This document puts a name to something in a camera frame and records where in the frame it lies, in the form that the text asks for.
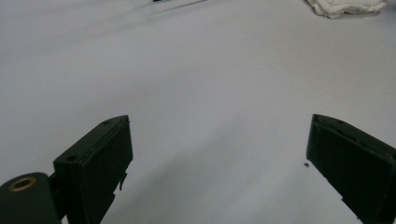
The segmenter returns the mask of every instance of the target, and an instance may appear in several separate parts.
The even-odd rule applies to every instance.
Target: white tabletop
[[[0,182],[126,114],[134,161],[102,223],[360,223],[306,142],[319,113],[396,146],[396,0],[337,20],[194,1],[1,1]]]

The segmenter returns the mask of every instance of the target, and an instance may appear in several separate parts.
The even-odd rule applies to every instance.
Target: white cloth
[[[321,15],[331,19],[347,13],[378,12],[385,6],[386,0],[307,0],[308,3]]]

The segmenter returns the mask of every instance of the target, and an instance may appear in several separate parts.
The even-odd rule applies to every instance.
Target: towel
[[[378,12],[386,5],[386,0],[307,0],[308,3],[321,15],[331,19],[347,13]]]

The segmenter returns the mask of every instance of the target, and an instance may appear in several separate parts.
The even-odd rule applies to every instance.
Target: white surface
[[[51,174],[128,114],[135,157],[103,223],[360,223],[305,147],[313,113],[396,146],[395,0],[337,21],[192,2],[1,1],[0,181]]]
[[[331,19],[341,14],[377,13],[386,5],[387,0],[307,0],[308,3],[321,15]]]

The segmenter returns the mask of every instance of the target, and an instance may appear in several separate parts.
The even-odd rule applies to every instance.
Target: black object
[[[128,116],[108,119],[54,161],[55,173],[21,175],[0,188],[0,222],[97,224],[133,159]]]
[[[339,119],[314,115],[306,157],[363,223],[393,223],[395,148]]]

